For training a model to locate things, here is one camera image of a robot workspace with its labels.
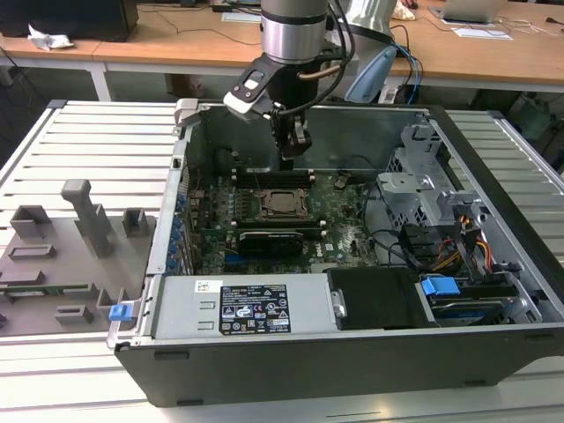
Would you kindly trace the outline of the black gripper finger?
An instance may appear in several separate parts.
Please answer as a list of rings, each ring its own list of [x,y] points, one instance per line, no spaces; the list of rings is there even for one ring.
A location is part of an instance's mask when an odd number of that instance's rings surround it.
[[[308,130],[308,121],[304,113],[288,115],[288,139],[283,153],[280,153],[280,169],[292,170],[293,162],[311,145],[312,138]]]
[[[286,116],[280,115],[280,111],[271,114],[271,132],[279,152],[283,153],[288,139],[288,121]]]

